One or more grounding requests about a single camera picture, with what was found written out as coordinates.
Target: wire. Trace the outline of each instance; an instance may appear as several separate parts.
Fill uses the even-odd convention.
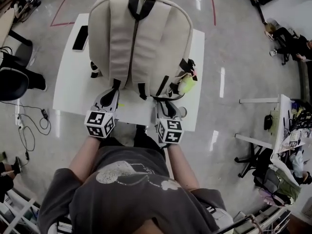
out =
[[[40,126],[40,128],[41,128],[42,130],[47,130],[47,129],[49,128],[49,126],[50,126],[50,128],[49,128],[49,130],[48,130],[47,133],[42,132],[30,116],[28,116],[28,115],[26,115],[26,114],[18,114],[18,118],[21,117],[21,116],[25,116],[25,117],[29,118],[29,119],[32,121],[32,123],[35,125],[36,129],[38,130],[38,132],[39,132],[40,134],[45,135],[45,136],[47,136],[47,135],[50,134],[50,132],[51,132],[51,122],[49,121],[48,115],[47,115],[47,113],[46,113],[46,111],[45,111],[44,109],[41,109],[41,108],[39,108],[39,107],[24,106],[24,105],[22,105],[22,104],[21,104],[21,105],[17,105],[17,104],[15,104],[15,103],[4,102],[4,101],[1,101],[1,100],[0,100],[0,102],[3,103],[3,104],[9,104],[9,105],[14,105],[14,106],[20,106],[20,107],[23,107],[23,108],[35,108],[35,109],[39,109],[39,110],[41,111],[41,113],[42,113],[42,116],[43,116],[43,117],[40,119],[40,121],[39,121],[39,126]],[[47,125],[46,125],[46,126],[42,126],[42,120],[43,120],[43,119],[45,119],[45,120],[47,121]],[[31,133],[31,135],[33,136],[33,139],[34,139],[34,146],[33,146],[33,148],[31,148],[31,149],[29,149],[28,146],[27,146],[27,140],[26,140],[26,137],[25,137],[25,130],[26,130],[26,129],[29,129],[29,131],[30,131],[30,133]],[[23,144],[23,146],[24,146],[24,148],[25,148],[25,151],[26,151],[26,152],[25,152],[25,156],[26,156],[27,163],[21,166],[21,167],[23,167],[23,166],[25,166],[25,165],[27,165],[27,164],[29,163],[29,159],[30,159],[30,158],[29,158],[29,153],[28,153],[28,152],[34,151],[34,149],[35,149],[35,147],[36,147],[36,139],[35,139],[35,136],[34,136],[33,131],[30,129],[29,126],[25,126],[22,130],[20,130],[20,127],[19,127],[19,138],[20,138],[20,140],[21,140],[21,142],[22,142],[22,144]]]
[[[23,164],[22,166],[20,166],[21,168],[24,167],[25,165],[27,165],[29,163],[29,160],[27,160],[26,164]]]
[[[33,122],[33,124],[35,125],[35,127],[37,128],[38,132],[41,133],[42,135],[46,135],[46,136],[47,136],[47,135],[49,135],[49,133],[51,132],[51,123],[50,123],[49,119],[46,119],[46,121],[47,121],[47,126],[46,126],[46,127],[43,127],[43,126],[41,125],[41,121],[44,119],[44,117],[41,118],[40,121],[39,121],[40,128],[43,129],[43,130],[46,130],[46,129],[48,128],[48,126],[50,125],[50,129],[49,129],[48,133],[43,133],[43,132],[40,131],[40,129],[39,129],[38,126],[35,124],[35,122],[33,121],[33,119],[31,119],[28,115],[26,115],[26,114],[19,114],[19,115],[20,115],[20,116],[23,115],[23,116],[26,116],[27,118],[29,118],[29,119]]]
[[[10,54],[9,51],[7,51],[7,49],[9,49],[9,50],[11,51],[11,55],[12,55],[12,54],[13,54],[13,51],[12,51],[12,49],[11,49],[9,46],[3,46],[3,47],[0,48],[0,50],[1,50],[2,52],[3,52],[3,50],[4,50],[6,53]]]
[[[29,108],[37,108],[37,109],[40,109],[40,110],[42,110],[41,108],[39,108],[39,107],[31,107],[31,106],[23,106],[23,105],[17,105],[17,104],[14,104],[14,103],[10,103],[10,102],[4,102],[4,101],[1,101],[0,100],[0,102],[1,103],[4,103],[4,104],[10,104],[10,105],[14,105],[14,106],[19,106],[19,107],[29,107]]]
[[[33,138],[34,138],[34,147],[33,147],[33,149],[31,149],[31,150],[27,148],[27,141],[26,141],[25,133],[24,133],[24,131],[25,131],[26,128],[29,129],[30,133],[32,134],[32,136],[33,136]],[[23,130],[22,130],[21,132],[22,132],[22,135],[20,135],[20,129],[19,129],[19,137],[20,137],[21,143],[23,144],[23,146],[24,146],[24,148],[25,148],[26,151],[32,152],[32,151],[35,149],[35,146],[36,146],[35,136],[34,136],[33,131],[31,131],[31,129],[30,129],[29,126],[26,126],[26,127],[23,128]]]

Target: red floor line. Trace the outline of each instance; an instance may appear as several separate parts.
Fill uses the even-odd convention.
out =
[[[66,25],[66,24],[72,24],[71,22],[70,22],[70,23],[65,23],[65,24],[62,24],[62,23],[53,24],[53,23],[54,23],[55,18],[57,17],[57,15],[58,15],[58,13],[59,13],[59,10],[60,10],[60,9],[61,9],[61,7],[63,6],[64,2],[65,2],[65,0],[63,0],[63,2],[60,4],[60,7],[58,8],[58,10],[57,10],[57,12],[56,12],[56,14],[55,14],[55,16],[54,16],[54,18],[53,18],[53,20],[52,20],[52,22],[51,22],[51,24],[50,24],[50,27],[52,27],[52,26]]]
[[[212,4],[213,4],[213,12],[214,12],[214,25],[216,26],[216,20],[215,20],[215,2],[214,0],[211,0]]]

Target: fiducial marker cube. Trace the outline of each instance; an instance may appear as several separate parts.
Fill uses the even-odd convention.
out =
[[[89,110],[84,124],[90,136],[106,138],[115,127],[114,114]]]
[[[178,144],[182,140],[184,130],[181,121],[175,119],[158,119],[158,136],[163,143]]]

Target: gray t-shirt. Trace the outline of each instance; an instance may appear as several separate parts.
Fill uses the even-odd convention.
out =
[[[39,212],[42,234],[70,215],[74,233],[131,234],[152,219],[164,232],[212,233],[218,226],[206,208],[225,210],[220,192],[188,192],[169,178],[162,155],[152,149],[103,147],[84,184],[69,169],[55,172]]]

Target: sneaker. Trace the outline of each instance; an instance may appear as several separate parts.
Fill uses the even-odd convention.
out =
[[[15,175],[21,173],[21,166],[20,166],[20,158],[19,157],[15,157],[15,163],[14,163],[14,165],[12,165],[12,168],[14,170]]]
[[[266,35],[271,41],[274,40],[273,35],[270,34],[268,31],[265,31],[264,33],[265,33],[265,35]]]
[[[270,56],[276,56],[277,55],[277,50],[273,49],[272,51],[270,51]]]

